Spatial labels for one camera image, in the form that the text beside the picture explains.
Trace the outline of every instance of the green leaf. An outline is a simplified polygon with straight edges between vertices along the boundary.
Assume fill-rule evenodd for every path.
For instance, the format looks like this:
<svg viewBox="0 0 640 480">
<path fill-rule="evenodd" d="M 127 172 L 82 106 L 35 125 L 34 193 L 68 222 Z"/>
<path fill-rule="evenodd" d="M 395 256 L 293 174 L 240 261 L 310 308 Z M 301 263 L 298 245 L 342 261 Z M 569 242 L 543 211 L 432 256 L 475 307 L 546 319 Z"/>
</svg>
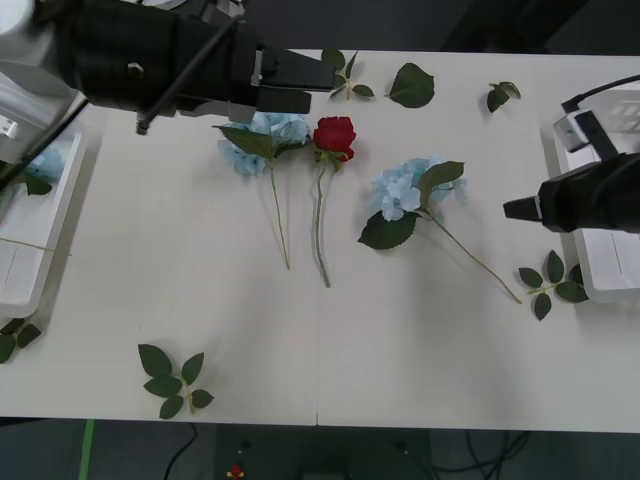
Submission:
<svg viewBox="0 0 640 480">
<path fill-rule="evenodd" d="M 142 368 L 150 377 L 168 377 L 173 371 L 171 360 L 154 345 L 138 345 Z"/>
<path fill-rule="evenodd" d="M 429 103 L 434 95 L 433 76 L 416 64 L 407 63 L 398 71 L 387 96 L 403 107 L 420 108 Z"/>
<path fill-rule="evenodd" d="M 538 320 L 542 320 L 551 311 L 551 298 L 546 293 L 541 293 L 536 297 L 533 311 Z"/>
<path fill-rule="evenodd" d="M 556 286 L 556 293 L 567 302 L 580 303 L 589 300 L 584 287 L 574 281 L 560 283 Z"/>
<path fill-rule="evenodd" d="M 9 323 L 7 323 L 4 327 L 2 327 L 2 330 L 0 330 L 0 333 L 2 335 L 13 335 L 18 331 L 18 329 L 22 325 L 24 325 L 24 318 L 14 318 Z"/>
<path fill-rule="evenodd" d="M 329 98 L 333 98 L 335 97 L 337 94 L 339 94 L 342 90 L 345 89 L 345 85 L 341 86 L 340 88 L 338 88 L 337 90 L 334 90 L 331 95 L 329 95 Z"/>
<path fill-rule="evenodd" d="M 342 70 L 346 62 L 342 52 L 335 48 L 327 48 L 326 50 L 323 50 L 321 58 L 323 62 L 330 63 L 338 70 Z"/>
<path fill-rule="evenodd" d="M 584 280 L 582 279 L 582 269 L 580 268 L 580 264 L 576 265 L 569 271 L 569 280 L 573 280 L 574 282 L 577 282 L 578 285 L 582 285 L 584 287 Z"/>
<path fill-rule="evenodd" d="M 9 360 L 14 348 L 16 348 L 16 339 L 12 335 L 0 335 L 0 363 Z"/>
<path fill-rule="evenodd" d="M 217 127 L 231 143 L 249 155 L 258 155 L 264 159 L 271 158 L 273 140 L 270 135 L 249 132 L 240 128 Z"/>
<path fill-rule="evenodd" d="M 520 278 L 531 288 L 540 288 L 542 286 L 542 275 L 533 268 L 519 268 Z"/>
<path fill-rule="evenodd" d="M 288 144 L 278 145 L 276 147 L 275 153 L 273 154 L 273 158 L 278 158 L 284 152 L 288 152 L 290 150 L 299 150 L 300 148 L 304 148 L 306 145 L 307 145 L 306 143 L 288 143 Z"/>
<path fill-rule="evenodd" d="M 196 408 L 204 408 L 213 401 L 213 397 L 206 390 L 194 390 L 191 394 L 191 401 Z"/>
<path fill-rule="evenodd" d="M 509 100 L 509 94 L 500 85 L 493 85 L 493 90 L 487 95 L 487 107 L 491 113 L 495 112 Z"/>
<path fill-rule="evenodd" d="M 498 85 L 500 85 L 510 97 L 517 98 L 518 100 L 522 98 L 522 94 L 520 93 L 520 90 L 518 90 L 518 87 L 516 87 L 515 83 L 500 82 Z"/>
<path fill-rule="evenodd" d="M 18 334 L 18 346 L 20 348 L 25 348 L 31 342 L 33 342 L 36 338 L 40 336 L 40 330 L 33 324 L 29 324 L 20 330 Z"/>
<path fill-rule="evenodd" d="M 176 377 L 157 377 L 145 383 L 144 389 L 158 397 L 169 398 L 180 393 L 182 382 Z"/>
<path fill-rule="evenodd" d="M 418 180 L 418 189 L 420 190 L 420 206 L 422 208 L 429 207 L 429 197 L 433 189 L 443 183 L 453 182 L 464 173 L 464 163 L 462 162 L 444 162 L 434 165 L 422 174 Z"/>
<path fill-rule="evenodd" d="M 376 213 L 367 222 L 358 240 L 374 250 L 388 250 L 403 244 L 413 233 L 419 215 L 405 212 L 400 220 L 387 222 L 382 212 Z"/>
<path fill-rule="evenodd" d="M 347 81 L 344 79 L 342 75 L 336 75 L 335 82 L 333 83 L 333 88 L 340 88 L 346 85 Z"/>
<path fill-rule="evenodd" d="M 555 250 L 551 250 L 547 258 L 547 276 L 551 283 L 561 282 L 564 276 L 564 263 Z"/>
<path fill-rule="evenodd" d="M 204 352 L 194 355 L 184 362 L 184 365 L 182 366 L 182 378 L 187 382 L 187 385 L 191 385 L 195 382 L 198 375 L 200 375 L 202 362 L 204 362 Z"/>
<path fill-rule="evenodd" d="M 371 90 L 366 85 L 356 85 L 355 87 L 353 87 L 353 93 L 357 93 L 361 97 L 375 97 L 373 90 Z"/>
<path fill-rule="evenodd" d="M 353 54 L 353 57 L 351 57 L 351 60 L 349 60 L 349 64 L 347 65 L 347 70 L 344 72 L 345 73 L 345 77 L 347 78 L 351 78 L 351 70 L 353 70 L 353 64 L 356 61 L 356 56 L 358 55 L 358 52 Z"/>
<path fill-rule="evenodd" d="M 167 398 L 160 407 L 160 418 L 169 420 L 175 417 L 182 408 L 183 402 L 184 399 L 180 395 Z"/>
<path fill-rule="evenodd" d="M 24 183 L 27 186 L 27 195 L 46 195 L 53 188 L 46 181 L 29 173 L 22 172 L 12 182 L 12 185 Z"/>
</svg>

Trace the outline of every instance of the blue hydrangea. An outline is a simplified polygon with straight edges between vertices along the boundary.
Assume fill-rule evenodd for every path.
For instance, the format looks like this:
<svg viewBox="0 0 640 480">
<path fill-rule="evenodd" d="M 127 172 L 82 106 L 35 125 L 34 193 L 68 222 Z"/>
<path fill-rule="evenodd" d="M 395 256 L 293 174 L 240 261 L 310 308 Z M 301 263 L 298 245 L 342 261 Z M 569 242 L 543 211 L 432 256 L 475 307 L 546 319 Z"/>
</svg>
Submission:
<svg viewBox="0 0 640 480">
<path fill-rule="evenodd" d="M 444 161 L 440 155 L 431 155 L 428 159 L 416 158 L 384 170 L 373 179 L 369 206 L 376 212 L 381 211 L 388 222 L 400 220 L 404 212 L 417 210 L 420 207 L 420 190 L 417 188 L 420 177 L 433 165 Z M 452 190 L 464 192 L 465 188 L 466 180 L 462 178 L 442 184 L 431 194 L 429 203 L 435 207 Z"/>
<path fill-rule="evenodd" d="M 305 143 L 311 134 L 302 115 L 284 113 L 256 113 L 251 124 L 229 123 L 226 126 L 271 135 L 274 145 Z M 259 175 L 267 166 L 264 158 L 245 153 L 229 140 L 219 140 L 218 148 L 227 163 L 241 175 Z"/>
</svg>

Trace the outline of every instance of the black cable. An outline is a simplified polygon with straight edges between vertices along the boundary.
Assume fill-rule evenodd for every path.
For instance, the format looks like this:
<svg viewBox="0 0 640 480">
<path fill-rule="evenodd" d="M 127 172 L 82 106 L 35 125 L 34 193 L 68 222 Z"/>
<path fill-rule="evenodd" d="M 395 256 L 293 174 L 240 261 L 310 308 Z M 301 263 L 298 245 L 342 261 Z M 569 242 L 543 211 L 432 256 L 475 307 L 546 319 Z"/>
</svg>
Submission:
<svg viewBox="0 0 640 480">
<path fill-rule="evenodd" d="M 195 54 L 195 56 L 189 61 L 185 69 L 180 72 L 171 85 L 160 95 L 160 98 L 151 106 L 149 111 L 138 120 L 138 133 L 145 135 L 149 126 L 154 118 L 162 111 L 162 109 L 177 95 L 177 93 L 184 87 L 184 85 L 191 79 L 192 75 L 196 73 L 200 65 L 212 55 L 216 49 L 220 46 L 222 40 L 227 36 L 232 28 L 237 23 L 244 19 L 244 15 L 236 15 L 231 17 L 227 23 L 225 23 L 211 39 L 205 43 L 202 48 Z"/>
<path fill-rule="evenodd" d="M 198 430 L 196 429 L 195 425 L 193 423 L 189 423 L 189 426 L 193 430 L 193 437 L 191 437 L 191 439 L 187 443 L 185 443 L 184 446 L 180 450 L 178 450 L 176 454 L 173 456 L 173 458 L 169 462 L 169 465 L 167 466 L 167 469 L 164 472 L 164 477 L 163 477 L 164 480 L 169 479 L 169 473 L 171 473 L 171 467 L 173 467 L 173 464 L 175 463 L 175 461 L 178 460 L 178 457 L 182 455 L 182 452 L 184 452 L 187 448 L 189 448 L 191 444 L 195 442 L 196 439 L 198 438 Z"/>
<path fill-rule="evenodd" d="M 40 155 L 45 148 L 47 148 L 51 143 L 60 136 L 60 134 L 69 126 L 71 122 L 73 122 L 76 117 L 84 110 L 84 108 L 89 104 L 89 100 L 86 98 L 76 107 L 73 111 L 62 121 L 56 123 L 55 125 L 49 127 L 48 130 L 44 132 L 44 134 L 38 138 L 34 144 L 27 148 L 25 154 L 22 155 L 22 158 L 18 163 L 16 163 L 6 175 L 0 178 L 0 193 L 4 191 L 7 186 L 18 176 L 20 175 L 25 168 L 38 156 Z"/>
<path fill-rule="evenodd" d="M 606 85 L 602 85 L 600 87 L 594 88 L 593 90 L 589 90 L 588 92 L 581 93 L 580 95 L 576 95 L 571 100 L 567 100 L 562 103 L 562 109 L 565 113 L 571 113 L 579 110 L 578 104 L 583 100 L 597 95 L 598 93 L 604 92 L 605 90 L 609 90 L 610 88 L 619 87 L 620 85 L 626 85 L 627 83 L 637 82 L 640 80 L 640 75 L 634 75 L 632 77 L 623 78 L 622 80 L 616 80 L 615 82 L 607 83 Z"/>
</svg>

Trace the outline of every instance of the white table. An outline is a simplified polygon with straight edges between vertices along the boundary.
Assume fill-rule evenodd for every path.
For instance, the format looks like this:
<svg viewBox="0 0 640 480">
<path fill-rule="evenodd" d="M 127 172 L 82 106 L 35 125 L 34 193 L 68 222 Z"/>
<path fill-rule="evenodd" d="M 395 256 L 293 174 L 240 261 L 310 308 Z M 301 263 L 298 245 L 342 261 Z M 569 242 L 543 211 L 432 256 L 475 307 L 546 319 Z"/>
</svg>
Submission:
<svg viewBox="0 0 640 480">
<path fill-rule="evenodd" d="M 451 241 L 420 228 L 379 254 L 356 242 L 383 168 L 439 152 L 466 162 L 469 203 L 447 225 L 526 296 L 514 272 L 539 267 L 561 237 L 507 221 L 504 201 L 557 172 L 546 131 L 559 102 L 637 73 L 636 59 L 361 52 L 378 99 L 314 98 L 310 123 L 349 115 L 356 158 L 327 184 L 324 253 L 312 256 L 309 156 L 276 171 L 292 257 L 279 255 L 268 178 L 238 177 L 216 148 L 223 119 L 160 118 L 147 137 L 110 111 L 82 212 L 81 188 L 35 322 L 43 336 L 0 368 L 0 415 L 156 419 L 161 399 L 136 345 L 176 363 L 204 351 L 204 422 L 640 431 L 640 313 L 554 301 L 541 323 Z M 405 62 L 436 77 L 407 110 L 382 98 Z M 492 117 L 488 83 L 523 92 Z M 85 122 L 100 130 L 100 111 Z M 550 169 L 545 162 L 545 150 Z M 564 257 L 575 261 L 570 241 Z"/>
</svg>

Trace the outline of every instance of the rose stem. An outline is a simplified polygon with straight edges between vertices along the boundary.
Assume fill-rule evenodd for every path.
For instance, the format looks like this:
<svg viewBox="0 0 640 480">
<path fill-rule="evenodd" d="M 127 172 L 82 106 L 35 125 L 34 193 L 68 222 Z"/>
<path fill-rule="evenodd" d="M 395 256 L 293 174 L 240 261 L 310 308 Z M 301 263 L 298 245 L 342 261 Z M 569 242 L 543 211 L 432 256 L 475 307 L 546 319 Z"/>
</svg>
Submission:
<svg viewBox="0 0 640 480">
<path fill-rule="evenodd" d="M 473 260 L 475 260 L 475 262 L 476 262 L 478 265 L 480 265 L 480 266 L 481 266 L 482 268 L 484 268 L 487 272 L 489 272 L 489 273 L 493 276 L 493 278 L 495 278 L 496 280 L 498 280 L 498 281 L 502 284 L 502 286 L 505 288 L 505 290 L 506 290 L 507 292 L 509 292 L 509 295 L 511 295 L 511 298 L 513 298 L 513 300 L 514 300 L 516 303 L 518 303 L 518 304 L 522 304 L 522 300 L 520 300 L 520 299 L 516 296 L 516 294 L 515 294 L 515 293 L 513 293 L 513 292 L 511 291 L 511 289 L 510 289 L 509 287 L 507 287 L 507 284 L 506 284 L 506 283 L 504 283 L 504 282 L 502 281 L 502 279 L 501 279 L 498 275 L 496 275 L 496 274 L 493 272 L 493 270 L 491 270 L 491 269 L 490 269 L 489 267 L 487 267 L 484 263 L 482 263 L 480 260 L 478 260 L 476 257 L 474 257 L 474 256 L 473 256 L 473 254 L 472 254 L 469 250 L 467 250 L 466 248 L 464 248 L 464 246 L 463 246 L 463 245 L 462 245 L 462 244 L 461 244 L 461 243 L 456 239 L 456 237 L 454 237 L 454 236 L 451 234 L 451 232 L 450 232 L 449 230 L 447 230 L 447 228 L 446 228 L 444 225 L 442 225 L 442 223 L 440 223 L 440 221 L 436 218 L 436 216 L 435 216 L 433 213 L 431 213 L 431 212 L 430 212 L 430 211 L 428 211 L 428 210 L 422 210 L 422 211 L 426 212 L 426 213 L 427 213 L 427 215 L 429 215 L 429 216 L 431 217 L 431 220 L 433 220 L 434 222 L 436 222 L 436 225 L 438 225 L 438 227 L 440 227 L 440 229 L 442 229 L 442 231 L 443 231 L 444 233 L 446 233 L 446 234 L 449 236 L 449 238 L 451 238 L 451 240 L 453 240 L 454 242 L 456 242 L 456 244 L 458 244 L 458 246 L 459 246 L 462 250 L 464 250 L 464 251 L 465 251 L 465 253 L 466 253 L 467 255 L 469 255 Z"/>
<path fill-rule="evenodd" d="M 276 200 L 276 211 L 278 212 L 278 228 L 280 229 L 280 239 L 282 240 L 282 251 L 284 252 L 284 263 L 287 266 L 287 270 L 291 270 L 289 266 L 289 256 L 287 255 L 287 246 L 284 243 L 284 234 L 282 233 L 282 219 L 280 218 L 280 204 L 278 203 L 278 192 L 276 191 L 276 178 L 273 175 L 273 167 L 270 167 L 271 171 L 271 188 L 273 188 L 273 198 Z"/>
<path fill-rule="evenodd" d="M 318 206 L 316 209 L 316 255 L 318 256 L 318 263 L 320 264 L 320 272 L 322 273 L 324 285 L 327 288 L 331 288 L 329 275 L 327 275 L 327 269 L 324 266 L 324 260 L 322 260 L 322 253 L 320 251 L 320 210 L 322 208 L 322 190 L 320 189 L 320 180 L 322 180 L 322 176 L 324 175 L 326 169 L 327 166 L 323 166 L 320 175 L 318 175 Z"/>
</svg>

